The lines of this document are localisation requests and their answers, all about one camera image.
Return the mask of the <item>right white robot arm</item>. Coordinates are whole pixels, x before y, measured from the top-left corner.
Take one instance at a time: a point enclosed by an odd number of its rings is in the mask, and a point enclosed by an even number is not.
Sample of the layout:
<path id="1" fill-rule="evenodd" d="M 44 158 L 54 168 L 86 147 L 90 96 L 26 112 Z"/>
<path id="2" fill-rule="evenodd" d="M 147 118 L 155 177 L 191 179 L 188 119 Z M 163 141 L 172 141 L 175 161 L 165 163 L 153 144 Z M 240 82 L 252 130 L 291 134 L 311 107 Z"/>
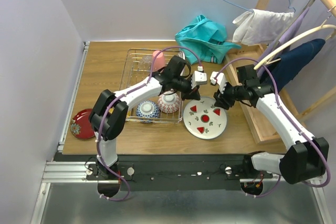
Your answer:
<path id="1" fill-rule="evenodd" d="M 278 95 L 275 84 L 262 84 L 254 65 L 237 68 L 239 85 L 231 85 L 222 71 L 212 72 L 210 82 L 218 86 L 214 93 L 215 106 L 228 110 L 235 102 L 249 101 L 272 124 L 286 147 L 286 153 L 247 154 L 241 165 L 242 173 L 249 178 L 260 171 L 282 176 L 289 184 L 303 182 L 311 186 L 311 179 L 326 175 L 320 187 L 329 184 L 331 171 L 327 163 L 329 143 L 316 138 L 290 113 Z"/>

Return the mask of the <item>white watermelon plate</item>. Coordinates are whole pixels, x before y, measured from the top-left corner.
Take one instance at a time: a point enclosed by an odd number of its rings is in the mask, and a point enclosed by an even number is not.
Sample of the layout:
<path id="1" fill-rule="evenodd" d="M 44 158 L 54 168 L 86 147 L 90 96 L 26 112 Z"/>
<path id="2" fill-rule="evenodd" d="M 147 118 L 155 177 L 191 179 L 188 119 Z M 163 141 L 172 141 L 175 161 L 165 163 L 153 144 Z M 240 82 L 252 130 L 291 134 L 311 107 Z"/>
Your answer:
<path id="1" fill-rule="evenodd" d="M 227 113 L 215 106 L 215 99 L 201 97 L 192 100 L 183 110 L 183 122 L 186 129 L 195 137 L 212 140 L 219 137 L 227 126 Z"/>

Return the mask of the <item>pink plastic cup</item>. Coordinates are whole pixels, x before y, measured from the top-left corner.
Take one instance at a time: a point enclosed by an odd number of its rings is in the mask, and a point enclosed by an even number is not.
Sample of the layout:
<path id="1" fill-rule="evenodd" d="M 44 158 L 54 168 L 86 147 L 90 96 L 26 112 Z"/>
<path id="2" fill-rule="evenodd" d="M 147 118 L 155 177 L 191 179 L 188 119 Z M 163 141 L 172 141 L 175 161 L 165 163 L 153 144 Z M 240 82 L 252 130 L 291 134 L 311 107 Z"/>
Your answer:
<path id="1" fill-rule="evenodd" d="M 153 72 L 160 70 L 161 68 L 165 67 L 165 58 L 164 58 L 164 54 L 163 52 L 159 53 L 159 50 L 156 50 L 153 52 L 152 54 L 152 59 L 154 59 L 155 56 L 156 59 L 154 60 L 154 64 L 153 64 Z"/>

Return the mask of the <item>clear glass cup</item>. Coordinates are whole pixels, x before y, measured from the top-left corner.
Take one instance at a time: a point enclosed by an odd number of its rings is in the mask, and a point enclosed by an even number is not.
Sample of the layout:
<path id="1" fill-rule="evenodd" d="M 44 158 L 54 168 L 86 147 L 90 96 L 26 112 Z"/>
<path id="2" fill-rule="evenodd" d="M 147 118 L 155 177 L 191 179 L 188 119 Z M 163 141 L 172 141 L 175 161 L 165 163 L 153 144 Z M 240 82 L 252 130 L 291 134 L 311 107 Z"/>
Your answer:
<path id="1" fill-rule="evenodd" d="M 150 70 L 152 64 L 152 55 L 144 55 L 139 62 L 139 69 Z"/>

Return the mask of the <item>wooden clothes rack frame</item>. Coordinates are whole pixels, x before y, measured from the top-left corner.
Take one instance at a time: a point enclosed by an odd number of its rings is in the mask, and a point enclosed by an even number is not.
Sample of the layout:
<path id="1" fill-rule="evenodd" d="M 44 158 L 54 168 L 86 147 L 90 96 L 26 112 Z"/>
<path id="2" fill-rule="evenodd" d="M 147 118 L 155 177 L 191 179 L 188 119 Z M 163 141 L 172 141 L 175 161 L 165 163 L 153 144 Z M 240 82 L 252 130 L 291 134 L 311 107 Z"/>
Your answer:
<path id="1" fill-rule="evenodd" d="M 335 16 L 335 0 L 320 1 Z M 254 109 L 244 105 L 241 107 L 257 144 L 283 140 L 286 146 L 292 146 L 296 141 L 303 143 L 314 137 L 297 120 L 298 111 L 294 110 L 292 114 L 277 92 L 258 99 Z"/>

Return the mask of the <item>purple garment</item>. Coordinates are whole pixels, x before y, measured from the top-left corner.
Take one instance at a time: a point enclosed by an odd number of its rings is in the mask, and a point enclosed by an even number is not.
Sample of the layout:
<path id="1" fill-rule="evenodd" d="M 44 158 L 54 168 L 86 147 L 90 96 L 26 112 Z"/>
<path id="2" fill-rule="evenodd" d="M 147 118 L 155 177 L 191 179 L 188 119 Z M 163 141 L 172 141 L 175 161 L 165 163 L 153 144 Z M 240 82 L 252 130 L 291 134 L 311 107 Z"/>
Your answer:
<path id="1" fill-rule="evenodd" d="M 282 32 L 281 36 L 279 36 L 278 38 L 276 38 L 264 51 L 264 53 L 259 57 L 259 61 L 261 61 L 262 59 L 264 59 L 268 54 L 270 54 L 271 52 L 273 52 L 275 49 L 277 49 L 278 47 L 282 46 L 283 44 L 285 44 L 287 41 L 293 39 L 296 35 L 296 33 L 298 32 L 303 19 L 305 18 L 305 16 L 307 15 L 308 11 L 309 11 L 310 7 L 307 7 L 297 18 L 296 20 L 294 20 L 290 26 L 287 28 L 286 31 Z M 275 58 L 277 58 L 282 52 L 287 52 L 289 51 L 289 48 L 284 49 L 283 51 L 277 53 L 275 55 Z M 260 81 L 263 82 L 267 77 L 267 73 L 265 72 L 264 68 L 260 68 L 258 69 L 258 73 L 257 73 L 258 77 L 260 78 Z"/>

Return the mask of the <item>navy garment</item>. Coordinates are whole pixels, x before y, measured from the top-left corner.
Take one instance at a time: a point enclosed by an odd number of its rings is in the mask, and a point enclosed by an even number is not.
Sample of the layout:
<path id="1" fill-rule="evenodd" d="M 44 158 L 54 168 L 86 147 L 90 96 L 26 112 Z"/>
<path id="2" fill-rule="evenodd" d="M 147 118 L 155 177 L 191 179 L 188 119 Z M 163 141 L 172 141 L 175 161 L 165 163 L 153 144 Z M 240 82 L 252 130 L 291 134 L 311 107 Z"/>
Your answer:
<path id="1" fill-rule="evenodd" d="M 280 60 L 269 65 L 269 70 L 275 80 L 278 92 L 321 51 L 326 41 L 317 38 L 301 44 L 293 50 L 280 55 Z"/>

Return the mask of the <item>white garment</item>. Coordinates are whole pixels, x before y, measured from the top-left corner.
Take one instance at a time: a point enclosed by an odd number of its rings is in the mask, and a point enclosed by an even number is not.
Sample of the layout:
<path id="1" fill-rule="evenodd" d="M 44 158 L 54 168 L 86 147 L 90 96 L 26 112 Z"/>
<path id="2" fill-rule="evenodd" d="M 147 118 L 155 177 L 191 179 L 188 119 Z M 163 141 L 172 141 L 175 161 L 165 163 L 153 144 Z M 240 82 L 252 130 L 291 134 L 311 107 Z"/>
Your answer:
<path id="1" fill-rule="evenodd" d="M 294 13 L 278 13 L 252 9 L 233 20 L 237 26 L 232 42 L 251 46 L 273 41 L 292 22 Z"/>

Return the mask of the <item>blue patterned bowl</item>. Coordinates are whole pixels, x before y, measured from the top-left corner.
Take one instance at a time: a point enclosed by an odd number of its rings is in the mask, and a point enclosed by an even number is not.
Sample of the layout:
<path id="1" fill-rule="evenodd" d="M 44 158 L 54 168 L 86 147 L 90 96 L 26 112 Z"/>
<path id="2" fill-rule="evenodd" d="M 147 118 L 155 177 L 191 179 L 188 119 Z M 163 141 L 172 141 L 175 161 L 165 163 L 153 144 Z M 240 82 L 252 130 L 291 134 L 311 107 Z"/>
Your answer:
<path id="1" fill-rule="evenodd" d="M 136 115 L 140 118 L 141 122 L 152 123 L 153 119 L 157 119 L 159 117 L 160 109 L 155 102 L 147 100 L 138 105 Z"/>

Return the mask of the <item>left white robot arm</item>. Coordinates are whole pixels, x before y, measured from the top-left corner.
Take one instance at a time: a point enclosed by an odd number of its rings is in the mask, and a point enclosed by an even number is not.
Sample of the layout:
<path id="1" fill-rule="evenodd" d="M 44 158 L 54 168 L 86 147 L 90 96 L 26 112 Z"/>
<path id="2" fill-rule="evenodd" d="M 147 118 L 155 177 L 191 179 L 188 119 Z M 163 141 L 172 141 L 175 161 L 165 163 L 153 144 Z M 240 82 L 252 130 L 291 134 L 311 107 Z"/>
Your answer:
<path id="1" fill-rule="evenodd" d="M 185 66 L 189 64 L 184 58 L 173 56 L 168 64 L 154 70 L 156 59 L 152 59 L 149 75 L 139 83 L 126 89 L 100 93 L 89 122 L 96 137 L 98 173 L 104 179 L 112 179 L 119 174 L 115 163 L 118 161 L 116 151 L 117 137 L 124 129 L 128 111 L 150 98 L 158 97 L 166 92 L 180 92 L 182 100 L 199 100 L 199 87 L 206 80 L 203 66 L 183 76 Z"/>

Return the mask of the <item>white blue striped plate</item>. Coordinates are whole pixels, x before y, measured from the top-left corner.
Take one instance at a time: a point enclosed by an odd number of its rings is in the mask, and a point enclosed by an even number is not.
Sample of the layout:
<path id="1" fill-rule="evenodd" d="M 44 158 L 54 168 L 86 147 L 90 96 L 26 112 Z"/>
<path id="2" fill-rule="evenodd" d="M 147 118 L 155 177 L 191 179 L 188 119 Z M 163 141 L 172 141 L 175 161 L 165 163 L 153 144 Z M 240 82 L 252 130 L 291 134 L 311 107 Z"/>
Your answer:
<path id="1" fill-rule="evenodd" d="M 186 64 L 187 64 L 187 62 L 186 62 L 186 60 L 185 60 L 185 54 L 184 54 L 184 52 L 183 51 L 179 51 L 178 52 L 178 54 L 177 54 L 177 56 L 178 56 L 178 66 L 180 67 L 180 68 L 184 68 L 185 66 L 186 66 Z"/>

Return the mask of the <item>red white patterned bowl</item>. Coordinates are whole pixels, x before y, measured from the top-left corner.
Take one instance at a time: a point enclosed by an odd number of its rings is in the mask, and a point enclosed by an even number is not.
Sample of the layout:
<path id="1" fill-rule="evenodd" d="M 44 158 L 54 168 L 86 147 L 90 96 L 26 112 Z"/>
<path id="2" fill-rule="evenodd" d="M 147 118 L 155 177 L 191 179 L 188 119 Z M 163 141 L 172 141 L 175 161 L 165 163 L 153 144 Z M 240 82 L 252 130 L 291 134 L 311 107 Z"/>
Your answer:
<path id="1" fill-rule="evenodd" d="M 177 93 L 164 93 L 159 96 L 157 105 L 163 113 L 174 113 L 180 109 L 180 97 Z"/>

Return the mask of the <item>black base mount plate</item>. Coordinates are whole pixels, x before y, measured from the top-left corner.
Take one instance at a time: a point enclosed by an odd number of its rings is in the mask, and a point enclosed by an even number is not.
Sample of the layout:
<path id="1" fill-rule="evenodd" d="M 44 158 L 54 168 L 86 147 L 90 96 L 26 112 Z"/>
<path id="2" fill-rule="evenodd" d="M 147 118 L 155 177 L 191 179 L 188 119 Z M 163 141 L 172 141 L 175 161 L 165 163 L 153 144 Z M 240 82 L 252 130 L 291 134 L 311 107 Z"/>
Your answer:
<path id="1" fill-rule="evenodd" d="M 119 155 L 110 173 L 93 155 L 56 154 L 46 171 L 56 181 L 97 183 L 105 196 L 135 191 L 247 190 L 259 195 L 267 172 L 248 169 L 239 154 Z"/>

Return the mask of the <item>grey metal hanger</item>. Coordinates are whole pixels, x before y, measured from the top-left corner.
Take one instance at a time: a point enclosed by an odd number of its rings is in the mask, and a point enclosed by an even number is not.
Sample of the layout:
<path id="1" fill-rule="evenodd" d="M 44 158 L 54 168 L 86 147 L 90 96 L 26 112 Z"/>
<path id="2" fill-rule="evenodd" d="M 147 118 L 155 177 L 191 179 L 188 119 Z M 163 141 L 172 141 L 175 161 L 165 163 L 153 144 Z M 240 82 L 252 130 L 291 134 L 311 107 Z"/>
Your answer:
<path id="1" fill-rule="evenodd" d="M 307 4 L 305 5 L 305 7 L 302 9 L 302 12 L 304 12 L 306 9 L 310 8 L 310 7 L 313 5 L 313 3 L 314 3 L 315 1 L 316 1 L 316 0 L 309 0 L 309 1 L 307 2 Z"/>

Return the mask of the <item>red floral bowl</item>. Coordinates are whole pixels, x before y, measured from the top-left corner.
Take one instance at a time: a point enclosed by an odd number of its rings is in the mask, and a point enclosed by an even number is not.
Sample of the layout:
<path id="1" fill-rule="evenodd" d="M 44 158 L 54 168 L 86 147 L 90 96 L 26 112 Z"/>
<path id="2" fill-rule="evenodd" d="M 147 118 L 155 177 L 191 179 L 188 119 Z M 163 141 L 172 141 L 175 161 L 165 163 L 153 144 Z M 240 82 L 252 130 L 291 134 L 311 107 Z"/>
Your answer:
<path id="1" fill-rule="evenodd" d="M 95 136 L 95 132 L 89 121 L 91 112 L 92 109 L 81 110 L 70 120 L 69 129 L 75 138 L 88 140 Z"/>

